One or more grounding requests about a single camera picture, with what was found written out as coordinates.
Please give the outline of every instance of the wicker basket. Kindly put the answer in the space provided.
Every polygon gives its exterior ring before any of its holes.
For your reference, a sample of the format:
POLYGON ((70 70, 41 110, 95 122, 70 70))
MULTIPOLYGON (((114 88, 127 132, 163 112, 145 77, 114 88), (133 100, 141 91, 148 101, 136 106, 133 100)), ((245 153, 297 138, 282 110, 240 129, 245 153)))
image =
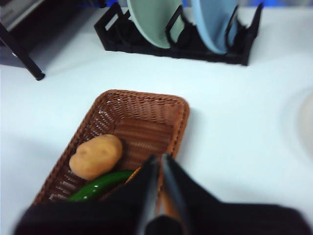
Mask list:
POLYGON ((88 111, 33 205, 65 200, 87 183, 68 166, 81 143, 99 135, 114 134, 123 142, 123 156, 114 169, 135 170, 151 154, 159 158, 164 152, 176 156, 188 116, 188 104, 176 96, 119 90, 104 92, 88 111))

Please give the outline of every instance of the green chili pepper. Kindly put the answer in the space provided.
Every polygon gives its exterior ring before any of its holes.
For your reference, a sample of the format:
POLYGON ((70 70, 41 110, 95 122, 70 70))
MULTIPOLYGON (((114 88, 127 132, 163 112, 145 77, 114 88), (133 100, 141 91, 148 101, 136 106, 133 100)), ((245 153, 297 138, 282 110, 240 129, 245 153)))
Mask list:
POLYGON ((102 175, 82 187, 77 193, 73 194, 67 200, 70 202, 95 200, 105 191, 122 182, 125 182, 133 174, 133 172, 133 170, 122 170, 102 175))

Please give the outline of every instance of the white table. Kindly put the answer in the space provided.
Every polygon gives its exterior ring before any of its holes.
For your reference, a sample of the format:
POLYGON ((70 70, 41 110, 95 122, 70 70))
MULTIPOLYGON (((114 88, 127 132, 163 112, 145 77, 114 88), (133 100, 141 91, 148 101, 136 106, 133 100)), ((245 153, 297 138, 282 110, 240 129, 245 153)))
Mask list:
MULTIPOLYGON (((184 97, 191 114, 178 162, 225 202, 300 210, 313 227, 313 154, 298 134, 313 92, 313 9, 265 9, 250 66, 109 52, 86 9, 33 58, 37 82, 1 65, 1 232, 39 191, 94 99, 109 89, 184 97)), ((241 10, 244 23, 254 9, 241 10)))

